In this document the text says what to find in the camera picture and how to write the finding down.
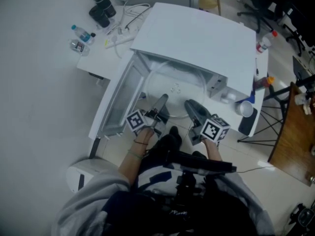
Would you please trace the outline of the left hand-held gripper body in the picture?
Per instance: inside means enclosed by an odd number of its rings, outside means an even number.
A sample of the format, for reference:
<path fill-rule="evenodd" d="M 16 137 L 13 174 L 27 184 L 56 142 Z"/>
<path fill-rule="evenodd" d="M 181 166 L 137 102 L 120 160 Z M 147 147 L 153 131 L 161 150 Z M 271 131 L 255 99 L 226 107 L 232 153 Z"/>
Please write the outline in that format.
<path fill-rule="evenodd" d="M 126 117 L 126 122 L 135 135 L 138 135 L 144 128 L 150 128 L 156 135 L 162 135 L 165 132 L 168 120 L 168 116 L 157 110 L 147 112 L 136 110 Z"/>

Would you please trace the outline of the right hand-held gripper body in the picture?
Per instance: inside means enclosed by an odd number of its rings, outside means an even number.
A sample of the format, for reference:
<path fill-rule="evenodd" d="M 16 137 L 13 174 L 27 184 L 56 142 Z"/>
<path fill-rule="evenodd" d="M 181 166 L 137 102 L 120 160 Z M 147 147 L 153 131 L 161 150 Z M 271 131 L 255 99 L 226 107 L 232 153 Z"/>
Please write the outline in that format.
<path fill-rule="evenodd" d="M 230 130 L 230 125 L 217 115 L 206 119 L 202 124 L 195 124 L 189 130 L 191 144 L 197 145 L 203 139 L 207 139 L 215 144 L 223 140 Z"/>

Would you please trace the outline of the round glass turntable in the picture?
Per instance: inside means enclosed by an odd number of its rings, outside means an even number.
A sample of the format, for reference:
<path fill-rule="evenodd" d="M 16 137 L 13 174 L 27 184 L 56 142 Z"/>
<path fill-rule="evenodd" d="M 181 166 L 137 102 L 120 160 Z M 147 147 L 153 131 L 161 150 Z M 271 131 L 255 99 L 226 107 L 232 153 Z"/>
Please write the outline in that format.
<path fill-rule="evenodd" d="M 169 117 L 180 119 L 188 116 L 184 107 L 185 101 L 192 99 L 200 104 L 204 102 L 206 83 L 198 69 L 166 61 L 151 71 L 146 79 L 144 93 L 150 105 L 167 94 L 165 106 Z"/>

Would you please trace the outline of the person's left forearm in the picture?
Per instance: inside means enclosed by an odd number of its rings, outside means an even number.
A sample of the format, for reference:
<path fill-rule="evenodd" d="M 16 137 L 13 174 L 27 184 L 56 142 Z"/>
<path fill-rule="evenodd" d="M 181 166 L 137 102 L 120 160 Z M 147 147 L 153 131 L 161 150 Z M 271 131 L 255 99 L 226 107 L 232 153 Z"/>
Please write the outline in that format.
<path fill-rule="evenodd" d="M 147 146 L 153 134 L 154 131 L 151 128 L 143 128 L 133 141 L 119 167 L 119 172 L 127 178 L 131 186 L 135 183 L 138 176 L 142 158 L 146 153 Z"/>

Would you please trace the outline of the person's right forearm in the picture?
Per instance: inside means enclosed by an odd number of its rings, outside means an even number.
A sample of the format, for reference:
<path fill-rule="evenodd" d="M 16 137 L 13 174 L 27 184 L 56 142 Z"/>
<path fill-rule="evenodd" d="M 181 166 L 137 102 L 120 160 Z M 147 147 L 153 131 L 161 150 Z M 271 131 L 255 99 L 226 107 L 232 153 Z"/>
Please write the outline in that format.
<path fill-rule="evenodd" d="M 203 139 L 202 142 L 204 143 L 204 145 L 206 147 L 206 151 L 207 151 L 207 155 L 208 155 L 209 160 L 222 161 L 222 157 L 219 153 L 218 146 L 214 142 L 212 142 L 208 139 Z"/>

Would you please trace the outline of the green wrist band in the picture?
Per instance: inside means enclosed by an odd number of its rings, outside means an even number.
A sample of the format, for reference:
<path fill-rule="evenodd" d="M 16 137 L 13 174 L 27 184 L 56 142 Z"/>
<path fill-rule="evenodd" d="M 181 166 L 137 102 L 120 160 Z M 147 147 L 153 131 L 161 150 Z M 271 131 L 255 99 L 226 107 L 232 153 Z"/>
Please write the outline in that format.
<path fill-rule="evenodd" d="M 142 160 L 142 159 L 143 159 L 143 156 L 138 155 L 138 154 L 132 152 L 131 150 L 128 151 L 128 154 L 130 154 L 130 155 L 136 157 L 136 158 L 139 159 L 139 160 Z"/>

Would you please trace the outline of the person's black shoe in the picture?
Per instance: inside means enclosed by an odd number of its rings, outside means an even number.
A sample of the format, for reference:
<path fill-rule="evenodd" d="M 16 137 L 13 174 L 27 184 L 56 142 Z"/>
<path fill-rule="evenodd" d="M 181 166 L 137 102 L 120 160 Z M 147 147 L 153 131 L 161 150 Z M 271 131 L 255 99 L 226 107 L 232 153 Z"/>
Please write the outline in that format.
<path fill-rule="evenodd" d="M 182 154 L 180 147 L 182 145 L 182 138 L 179 135 L 178 128 L 172 126 L 169 133 L 163 136 L 148 152 L 146 159 L 154 163 L 164 162 L 169 153 Z"/>

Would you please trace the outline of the black smartphone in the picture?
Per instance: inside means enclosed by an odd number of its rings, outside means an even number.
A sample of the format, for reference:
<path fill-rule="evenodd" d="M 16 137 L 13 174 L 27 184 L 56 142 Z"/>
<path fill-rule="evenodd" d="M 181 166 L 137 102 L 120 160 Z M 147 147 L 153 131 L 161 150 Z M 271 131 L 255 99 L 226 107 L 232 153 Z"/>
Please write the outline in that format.
<path fill-rule="evenodd" d="M 238 131 L 243 135 L 249 136 L 257 116 L 257 109 L 253 108 L 253 113 L 250 117 L 243 117 L 239 125 Z"/>

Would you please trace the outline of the white cup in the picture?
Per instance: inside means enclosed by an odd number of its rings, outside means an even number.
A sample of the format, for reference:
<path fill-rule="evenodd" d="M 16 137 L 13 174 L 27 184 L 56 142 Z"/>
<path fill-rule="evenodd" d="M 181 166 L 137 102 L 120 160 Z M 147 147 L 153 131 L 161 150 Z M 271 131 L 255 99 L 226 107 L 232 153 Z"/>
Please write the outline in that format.
<path fill-rule="evenodd" d="M 253 105 L 249 101 L 235 103 L 235 112 L 243 117 L 250 117 L 253 114 Z"/>

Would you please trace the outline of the black tripod stand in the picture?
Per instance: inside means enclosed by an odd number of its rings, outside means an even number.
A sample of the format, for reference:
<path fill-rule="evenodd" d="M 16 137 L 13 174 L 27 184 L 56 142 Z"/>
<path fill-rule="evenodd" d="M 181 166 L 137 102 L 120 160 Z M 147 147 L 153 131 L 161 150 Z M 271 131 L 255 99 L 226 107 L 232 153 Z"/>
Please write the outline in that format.
<path fill-rule="evenodd" d="M 279 104 L 279 107 L 262 105 L 261 110 L 259 112 L 259 117 L 256 116 L 255 120 L 258 120 L 260 117 L 262 117 L 268 125 L 259 131 L 255 131 L 252 136 L 249 135 L 249 136 L 246 136 L 244 138 L 238 139 L 237 142 L 238 143 L 252 144 L 252 145 L 274 147 L 276 145 L 277 140 L 278 140 L 279 135 L 280 135 L 280 132 L 278 132 L 274 128 L 274 126 L 277 124 L 280 124 L 281 127 L 283 126 L 284 120 L 286 118 L 286 112 L 287 112 L 288 105 L 289 105 L 289 95 L 287 96 L 286 99 L 280 99 L 279 96 L 282 94 L 289 93 L 289 91 L 290 91 L 290 86 L 288 86 L 284 89 L 278 90 L 278 91 L 274 91 L 274 87 L 270 86 L 269 87 L 269 95 L 264 97 L 263 102 L 268 101 L 270 99 L 273 99 L 273 100 L 277 101 L 277 103 Z M 277 119 L 273 115 L 264 111 L 263 108 L 279 109 L 281 111 L 282 118 Z M 252 138 L 255 135 L 260 134 L 260 133 L 262 133 L 262 132 L 264 132 L 270 128 L 274 131 L 274 133 L 277 136 L 277 138 L 275 140 L 249 140 L 249 138 Z"/>

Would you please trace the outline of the brown orange-capped sauce bottle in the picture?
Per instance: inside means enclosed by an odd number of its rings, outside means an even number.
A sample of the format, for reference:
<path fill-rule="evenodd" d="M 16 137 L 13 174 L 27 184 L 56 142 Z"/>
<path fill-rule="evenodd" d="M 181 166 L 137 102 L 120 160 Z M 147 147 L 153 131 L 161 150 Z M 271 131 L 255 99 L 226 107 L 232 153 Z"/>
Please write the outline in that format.
<path fill-rule="evenodd" d="M 275 78 L 272 76 L 263 77 L 253 83 L 253 89 L 259 91 L 265 88 L 270 87 L 270 85 L 275 81 Z"/>

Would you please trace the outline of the white trash bin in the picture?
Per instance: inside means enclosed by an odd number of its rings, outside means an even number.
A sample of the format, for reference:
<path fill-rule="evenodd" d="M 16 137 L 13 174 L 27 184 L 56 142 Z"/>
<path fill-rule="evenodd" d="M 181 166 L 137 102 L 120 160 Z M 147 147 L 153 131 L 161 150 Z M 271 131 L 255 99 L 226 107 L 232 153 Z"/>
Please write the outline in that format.
<path fill-rule="evenodd" d="M 82 160 L 68 167 L 65 175 L 66 182 L 69 189 L 73 193 L 77 193 L 94 176 L 103 171 L 116 170 L 117 168 L 118 166 L 115 164 L 101 158 Z"/>

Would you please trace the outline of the white microwave oven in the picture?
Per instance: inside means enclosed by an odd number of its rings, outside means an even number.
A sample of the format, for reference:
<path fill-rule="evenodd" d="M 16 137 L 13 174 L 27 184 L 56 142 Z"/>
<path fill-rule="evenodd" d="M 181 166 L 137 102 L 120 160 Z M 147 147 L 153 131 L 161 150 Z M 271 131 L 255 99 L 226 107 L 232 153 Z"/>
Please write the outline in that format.
<path fill-rule="evenodd" d="M 198 69 L 206 83 L 202 105 L 238 130 L 242 117 L 233 103 L 223 103 L 222 95 L 234 93 L 241 100 L 251 94 L 256 58 L 253 30 L 205 11 L 156 3 L 136 34 L 123 52 L 105 49 L 107 37 L 97 36 L 89 55 L 82 58 L 93 74 L 109 80 L 89 132 L 91 139 L 123 133 L 146 79 L 166 61 Z"/>

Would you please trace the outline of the white power strip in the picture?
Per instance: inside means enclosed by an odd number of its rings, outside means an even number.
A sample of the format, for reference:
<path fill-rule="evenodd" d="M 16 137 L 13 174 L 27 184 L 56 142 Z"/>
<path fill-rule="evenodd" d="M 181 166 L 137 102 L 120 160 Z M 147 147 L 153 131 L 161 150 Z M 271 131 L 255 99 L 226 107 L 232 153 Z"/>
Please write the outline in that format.
<path fill-rule="evenodd" d="M 105 49 L 112 48 L 115 45 L 120 45 L 132 41 L 136 37 L 136 33 L 126 33 L 126 34 L 111 34 L 108 35 L 104 47 Z"/>

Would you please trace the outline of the brown wooden table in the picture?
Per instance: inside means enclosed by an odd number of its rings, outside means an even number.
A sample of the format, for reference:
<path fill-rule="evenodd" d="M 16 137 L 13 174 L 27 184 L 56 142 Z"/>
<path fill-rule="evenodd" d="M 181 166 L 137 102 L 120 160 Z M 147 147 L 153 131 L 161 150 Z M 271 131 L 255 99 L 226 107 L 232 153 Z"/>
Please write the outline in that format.
<path fill-rule="evenodd" d="M 289 87 L 285 117 L 268 163 L 307 186 L 315 179 L 315 111 L 307 115 L 294 98 L 301 93 L 295 83 Z"/>

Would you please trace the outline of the red-capped plastic bottle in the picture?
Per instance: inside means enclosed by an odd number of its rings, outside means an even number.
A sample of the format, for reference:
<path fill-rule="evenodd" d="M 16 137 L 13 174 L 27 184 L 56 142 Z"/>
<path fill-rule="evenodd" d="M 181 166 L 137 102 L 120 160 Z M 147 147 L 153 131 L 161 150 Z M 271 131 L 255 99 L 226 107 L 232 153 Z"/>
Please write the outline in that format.
<path fill-rule="evenodd" d="M 265 34 L 256 44 L 256 51 L 259 54 L 262 54 L 265 52 L 268 48 L 270 48 L 275 40 L 275 38 L 278 36 L 277 31 L 272 30 L 271 32 Z"/>

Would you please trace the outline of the clear bottle with dark label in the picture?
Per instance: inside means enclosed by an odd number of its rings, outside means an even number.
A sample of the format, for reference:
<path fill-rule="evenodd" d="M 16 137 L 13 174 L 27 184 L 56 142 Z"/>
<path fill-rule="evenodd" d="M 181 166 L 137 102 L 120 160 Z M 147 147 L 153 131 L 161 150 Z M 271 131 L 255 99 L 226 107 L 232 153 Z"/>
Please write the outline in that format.
<path fill-rule="evenodd" d="M 78 53 L 80 56 L 86 57 L 89 55 L 90 53 L 89 47 L 86 44 L 82 43 L 81 41 L 77 39 L 69 39 L 68 43 L 70 49 Z"/>

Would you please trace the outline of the white jar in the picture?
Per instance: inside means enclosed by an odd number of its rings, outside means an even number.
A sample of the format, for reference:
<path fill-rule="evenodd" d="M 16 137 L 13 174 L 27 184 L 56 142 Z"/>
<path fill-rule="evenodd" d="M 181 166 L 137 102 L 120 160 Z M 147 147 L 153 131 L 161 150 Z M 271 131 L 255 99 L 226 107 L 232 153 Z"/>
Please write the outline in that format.
<path fill-rule="evenodd" d="M 308 96 L 307 92 L 297 94 L 294 97 L 294 102 L 296 105 L 304 105 L 304 104 L 308 103 L 308 100 L 309 100 L 309 96 Z"/>

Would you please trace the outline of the blue-capped water bottle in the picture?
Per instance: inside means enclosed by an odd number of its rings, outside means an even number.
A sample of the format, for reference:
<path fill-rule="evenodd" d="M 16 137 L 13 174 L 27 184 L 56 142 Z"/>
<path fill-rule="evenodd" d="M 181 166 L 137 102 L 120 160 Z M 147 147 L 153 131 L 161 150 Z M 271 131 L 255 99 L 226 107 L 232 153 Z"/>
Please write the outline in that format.
<path fill-rule="evenodd" d="M 73 30 L 74 34 L 87 45 L 92 45 L 94 43 L 94 37 L 92 37 L 92 35 L 83 28 L 72 25 L 71 29 Z"/>

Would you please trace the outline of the person's grey hoodie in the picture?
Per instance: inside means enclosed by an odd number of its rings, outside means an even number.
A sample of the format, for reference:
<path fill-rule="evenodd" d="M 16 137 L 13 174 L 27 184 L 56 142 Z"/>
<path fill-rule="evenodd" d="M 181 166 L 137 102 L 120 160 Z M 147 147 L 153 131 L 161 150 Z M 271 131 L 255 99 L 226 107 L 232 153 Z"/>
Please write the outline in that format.
<path fill-rule="evenodd" d="M 90 180 L 61 209 L 52 236 L 275 236 L 237 173 L 199 175 L 178 164 L 146 169 L 131 186 L 117 170 Z"/>

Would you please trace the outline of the black cup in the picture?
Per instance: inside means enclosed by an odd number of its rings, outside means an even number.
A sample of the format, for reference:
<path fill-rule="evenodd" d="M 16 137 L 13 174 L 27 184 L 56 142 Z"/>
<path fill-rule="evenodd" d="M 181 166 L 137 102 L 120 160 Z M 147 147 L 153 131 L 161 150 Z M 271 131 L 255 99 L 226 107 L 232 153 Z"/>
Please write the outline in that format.
<path fill-rule="evenodd" d="M 107 18 L 105 12 L 101 10 L 97 5 L 90 9 L 89 16 L 102 28 L 106 28 L 110 25 L 110 21 Z"/>

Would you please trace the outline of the black office chair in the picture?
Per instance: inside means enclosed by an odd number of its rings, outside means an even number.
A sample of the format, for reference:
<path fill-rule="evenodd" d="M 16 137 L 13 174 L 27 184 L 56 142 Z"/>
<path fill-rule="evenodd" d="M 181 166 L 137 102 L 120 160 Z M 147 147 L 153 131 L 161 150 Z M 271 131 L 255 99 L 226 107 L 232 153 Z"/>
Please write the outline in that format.
<path fill-rule="evenodd" d="M 287 29 L 291 33 L 291 36 L 285 38 L 286 42 L 290 39 L 296 41 L 298 46 L 297 55 L 299 57 L 302 56 L 302 51 L 306 49 L 303 42 L 309 47 L 312 47 L 309 53 L 312 51 L 315 52 L 315 23 L 313 24 L 309 18 L 294 5 L 286 12 L 286 16 L 290 18 L 291 24 L 295 27 L 295 30 L 292 30 L 287 24 L 282 25 L 283 29 Z"/>
<path fill-rule="evenodd" d="M 252 6 L 245 3 L 244 8 L 248 9 L 247 11 L 237 12 L 237 16 L 246 15 L 256 18 L 257 21 L 257 29 L 256 33 L 260 33 L 261 23 L 264 23 L 270 32 L 274 29 L 267 21 L 274 19 L 274 12 L 269 10 L 269 7 L 274 2 L 274 0 L 250 0 L 252 2 Z"/>

